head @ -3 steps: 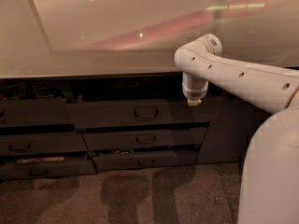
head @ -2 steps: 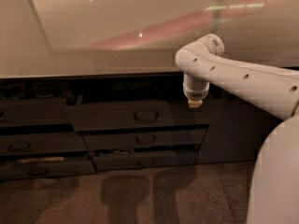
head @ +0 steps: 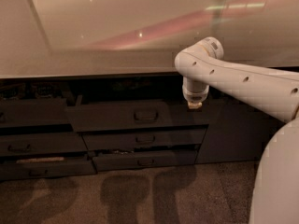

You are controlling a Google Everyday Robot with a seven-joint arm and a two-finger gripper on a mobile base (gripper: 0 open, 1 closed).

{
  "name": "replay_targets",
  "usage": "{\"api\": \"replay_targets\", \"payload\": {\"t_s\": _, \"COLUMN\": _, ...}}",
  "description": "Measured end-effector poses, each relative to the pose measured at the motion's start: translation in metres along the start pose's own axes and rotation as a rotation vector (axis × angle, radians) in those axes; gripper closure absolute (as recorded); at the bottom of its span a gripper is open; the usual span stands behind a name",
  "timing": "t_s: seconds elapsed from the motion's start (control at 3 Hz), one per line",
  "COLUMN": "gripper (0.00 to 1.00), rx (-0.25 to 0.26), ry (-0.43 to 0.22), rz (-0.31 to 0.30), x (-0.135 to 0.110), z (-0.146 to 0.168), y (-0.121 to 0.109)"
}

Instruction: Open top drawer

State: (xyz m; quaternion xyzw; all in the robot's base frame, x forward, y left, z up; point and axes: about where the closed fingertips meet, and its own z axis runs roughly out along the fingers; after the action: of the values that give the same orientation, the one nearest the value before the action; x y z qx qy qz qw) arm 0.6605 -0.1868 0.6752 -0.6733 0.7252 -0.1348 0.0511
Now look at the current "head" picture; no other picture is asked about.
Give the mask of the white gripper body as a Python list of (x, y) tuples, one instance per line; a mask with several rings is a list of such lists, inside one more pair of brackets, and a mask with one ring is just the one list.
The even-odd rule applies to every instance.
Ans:
[(202, 103), (207, 98), (209, 86), (204, 83), (189, 83), (182, 86), (183, 96), (189, 103)]

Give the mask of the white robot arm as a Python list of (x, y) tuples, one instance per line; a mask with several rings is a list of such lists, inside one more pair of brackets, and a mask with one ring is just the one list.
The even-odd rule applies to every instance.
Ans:
[(179, 52), (188, 106), (211, 87), (284, 123), (265, 147), (252, 194), (249, 224), (299, 224), (299, 74), (223, 60), (221, 42), (207, 37)]

